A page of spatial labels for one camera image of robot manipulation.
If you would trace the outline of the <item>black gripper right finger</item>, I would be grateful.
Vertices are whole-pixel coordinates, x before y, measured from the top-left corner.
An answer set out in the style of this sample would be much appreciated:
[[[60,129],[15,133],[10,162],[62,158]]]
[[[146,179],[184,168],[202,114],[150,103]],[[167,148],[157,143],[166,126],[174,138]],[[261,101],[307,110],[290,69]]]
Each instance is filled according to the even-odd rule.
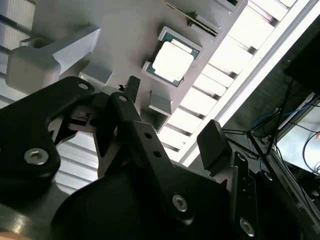
[[[259,238],[256,182],[246,157],[232,150],[222,127],[210,120],[197,136],[203,167],[229,194],[229,219],[241,239]]]

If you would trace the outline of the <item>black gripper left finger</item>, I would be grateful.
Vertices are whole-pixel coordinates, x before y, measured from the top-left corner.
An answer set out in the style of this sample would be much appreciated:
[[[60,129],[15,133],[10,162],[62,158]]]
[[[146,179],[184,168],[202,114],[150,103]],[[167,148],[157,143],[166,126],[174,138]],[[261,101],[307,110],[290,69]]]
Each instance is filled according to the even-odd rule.
[[[69,76],[0,111],[0,189],[3,192],[41,191],[56,175],[61,158],[57,144],[78,131],[92,131],[98,156],[106,158],[115,138],[128,149],[129,163],[146,171],[162,207],[188,225],[188,205],[175,200],[181,191],[174,167],[153,127],[144,123],[132,99],[121,92],[95,93],[83,79]],[[129,164],[116,157],[107,174]]]

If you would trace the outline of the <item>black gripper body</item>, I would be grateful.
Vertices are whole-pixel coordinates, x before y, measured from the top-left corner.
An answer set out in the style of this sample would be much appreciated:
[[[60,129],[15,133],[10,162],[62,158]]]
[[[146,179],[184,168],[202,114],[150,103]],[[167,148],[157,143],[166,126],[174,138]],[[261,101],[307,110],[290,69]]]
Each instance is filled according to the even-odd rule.
[[[51,224],[53,240],[242,240],[230,221],[226,188],[182,167],[174,179],[187,203],[190,224],[164,210],[147,172],[131,162],[70,195]]]

